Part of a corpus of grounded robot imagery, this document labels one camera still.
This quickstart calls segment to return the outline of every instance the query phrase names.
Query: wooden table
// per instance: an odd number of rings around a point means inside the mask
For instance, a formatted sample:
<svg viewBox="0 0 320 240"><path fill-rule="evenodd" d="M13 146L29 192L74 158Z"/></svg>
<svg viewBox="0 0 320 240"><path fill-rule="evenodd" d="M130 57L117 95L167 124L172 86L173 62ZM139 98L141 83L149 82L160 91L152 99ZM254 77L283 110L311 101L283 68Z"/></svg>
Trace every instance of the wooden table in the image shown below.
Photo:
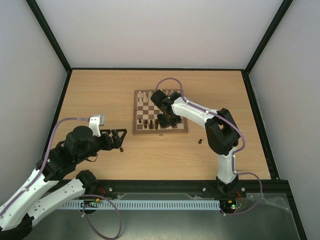
<svg viewBox="0 0 320 240"><path fill-rule="evenodd" d="M178 78L185 96L202 106L228 109L246 139L246 148L236 154L237 172L253 172L270 179L267 163L240 71L158 71L158 70L74 70L65 94L59 119L105 114L103 129L123 129L128 133L119 149L100 151L96 162L84 161L81 170L90 170L105 180L214 180L217 156L209 148L205 130L188 121L188 133L133 135L134 91L154 89L167 77ZM177 89L175 81L162 89ZM66 138L82 121L63 122L53 146ZM254 179L251 175L240 179Z"/></svg>

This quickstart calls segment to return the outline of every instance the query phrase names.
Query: gray wall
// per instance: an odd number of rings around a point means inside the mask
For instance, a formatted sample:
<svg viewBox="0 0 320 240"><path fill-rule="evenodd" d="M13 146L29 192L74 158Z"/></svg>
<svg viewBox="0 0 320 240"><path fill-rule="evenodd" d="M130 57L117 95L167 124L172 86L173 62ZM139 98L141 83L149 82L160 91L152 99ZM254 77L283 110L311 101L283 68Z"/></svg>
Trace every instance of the gray wall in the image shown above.
<svg viewBox="0 0 320 240"><path fill-rule="evenodd" d="M320 1L293 1L250 74L282 179L320 236Z"/></svg>
<svg viewBox="0 0 320 240"><path fill-rule="evenodd" d="M40 159L65 78L26 1L0 1L0 204Z"/></svg>
<svg viewBox="0 0 320 240"><path fill-rule="evenodd" d="M37 0L72 67L245 68L282 0Z"/></svg>

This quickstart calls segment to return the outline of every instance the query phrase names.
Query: wooden chessboard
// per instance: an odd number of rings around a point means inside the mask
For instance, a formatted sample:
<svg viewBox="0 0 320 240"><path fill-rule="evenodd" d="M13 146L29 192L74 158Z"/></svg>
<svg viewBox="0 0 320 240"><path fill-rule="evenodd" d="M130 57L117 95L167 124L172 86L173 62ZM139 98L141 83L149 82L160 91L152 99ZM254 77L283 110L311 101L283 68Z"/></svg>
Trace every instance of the wooden chessboard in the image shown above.
<svg viewBox="0 0 320 240"><path fill-rule="evenodd" d="M167 96L173 92L180 92L174 89L162 90ZM133 107L133 134L164 134L164 133L187 133L187 119L182 117L181 122L176 126L166 128L160 127L157 115L162 112L150 100L155 90L135 90Z"/></svg>

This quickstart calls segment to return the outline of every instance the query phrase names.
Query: purple cable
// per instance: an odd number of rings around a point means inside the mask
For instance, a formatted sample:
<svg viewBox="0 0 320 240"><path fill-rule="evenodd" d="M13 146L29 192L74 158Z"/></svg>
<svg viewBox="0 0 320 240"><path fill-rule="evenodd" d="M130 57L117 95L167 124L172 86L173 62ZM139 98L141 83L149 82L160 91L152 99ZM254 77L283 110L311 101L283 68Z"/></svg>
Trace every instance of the purple cable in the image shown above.
<svg viewBox="0 0 320 240"><path fill-rule="evenodd" d="M115 237L106 237L106 236L103 236L101 233L99 233L95 227L92 225L92 223L89 221L87 215L85 214L85 209L86 207L88 206L85 205L82 209L82 213L83 213L83 217L86 219L86 221L89 223L90 225L90 228L94 231L95 234L97 234L100 238L102 239L105 239L105 240L115 240L117 238L119 238L120 236L120 233L121 233L121 229L122 229L122 219L121 219L121 215L120 215L120 212L119 212L119 209L116 207L116 205L113 204L112 201L110 201L109 199L103 197L103 196L99 196L99 195L92 195L92 194L86 194L86 195L82 195L82 197L90 197L90 198L100 198L100 199L103 199L103 200L106 200L108 203L110 203L112 205L112 207L114 207L116 213L118 214L118 217L119 217L119 231L117 233L117 235Z"/></svg>
<svg viewBox="0 0 320 240"><path fill-rule="evenodd" d="M59 126L59 124L61 124L62 122L64 121L67 121L67 120L80 120L80 121L89 121L88 118L84 118L84 117L67 117L67 118L64 118L64 119L61 119L60 121L58 121L56 123L56 125L54 126L53 130L52 130L52 134L51 134L51 137L50 137L50 140L49 140L49 143L48 143L48 147L46 149L46 152L45 152L45 156L44 156L44 159L43 159L43 163L41 165L41 168L38 172L38 174L35 176L35 178L27 185L25 186L26 189L30 188L36 181L37 179L40 177L40 175L42 174L43 170L45 169L45 166L46 166L46 163L47 163L47 160L48 160L48 157L49 157L49 152L50 152L50 148L52 146L52 142L54 140L54 136L55 136L55 133L57 131L57 128ZM0 217L3 216L3 214L6 213L6 211L8 210L8 208L24 193L25 191L21 191L19 192L5 207L4 209L0 212Z"/></svg>
<svg viewBox="0 0 320 240"><path fill-rule="evenodd" d="M162 80L161 80L160 82L158 82L158 84L156 85L155 90L157 91L159 85L160 85L162 82L166 81L166 80L174 80L174 81L176 81L176 82L180 85L180 93L181 93L182 100L183 100L187 105L189 105L189 106L191 106L191 107L194 107L195 109L198 109L198 110L200 110L200 111L202 111L202 112L204 112L204 113L207 113L207 112L206 112L206 111L207 111L206 109L203 109L202 107L199 107L199 106L197 106L197 105L195 105L195 104L192 104L191 102L187 101L187 99L185 98L185 95L184 95L184 90L183 90L183 87L182 87L181 82L180 82L178 79L174 78L174 77L167 77L167 78L165 78L165 79L162 79ZM253 208L260 202L261 197L262 197L262 190L263 190L263 188L262 188L261 180L260 180L260 178L259 178L256 174L254 174L254 173L252 173L252 172L236 173L236 169L235 169L235 157L234 157L234 156L235 156L236 153L242 151L242 150L246 147L245 137L244 137L244 135L240 132L240 130L239 130L234 124L232 124L230 121L228 121L228 120L225 119L224 117L222 117L222 116L220 116L220 115L218 115L218 114L216 114L216 113L214 113L214 112L211 112L211 111L209 111L208 113L211 114L211 115L213 115L214 117L217 117L217 118L221 119L221 120L224 121L226 124L228 124L229 126L231 126L231 127L239 134L239 136L240 136L241 139L242 139L242 147L240 147L239 149L237 149L237 150L235 150L235 151L232 152L232 156L231 156L231 167L232 167L233 173L236 174L236 175L238 175L238 176L239 176L239 175L253 175L253 176L255 176L255 177L258 179L259 185L260 185L260 194L259 194L259 197L258 197L257 201L255 202L255 204L254 204L252 207L248 208L248 209L245 210L245 211L236 212L236 213L224 213L222 210L221 210L221 212L222 212L223 215L225 215L225 216L240 215L240 214L247 213L248 211L250 211L251 209L253 209Z"/></svg>

